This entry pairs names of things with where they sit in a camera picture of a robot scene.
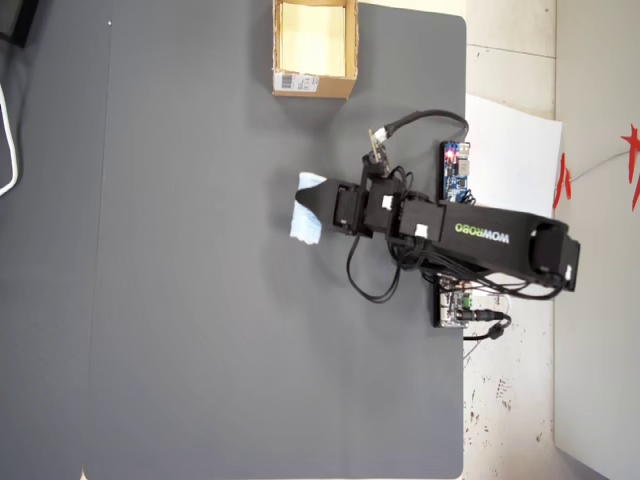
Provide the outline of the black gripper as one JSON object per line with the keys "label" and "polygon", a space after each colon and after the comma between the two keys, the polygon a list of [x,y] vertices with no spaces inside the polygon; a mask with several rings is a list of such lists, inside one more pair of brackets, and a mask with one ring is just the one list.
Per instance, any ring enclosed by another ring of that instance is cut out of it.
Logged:
{"label": "black gripper", "polygon": [[368,180],[369,171],[363,169],[358,184],[339,185],[338,196],[336,180],[300,180],[294,202],[294,234],[320,235],[324,225],[333,224],[331,215],[335,210],[335,226],[339,231],[352,237],[371,238],[373,232],[364,224]]}

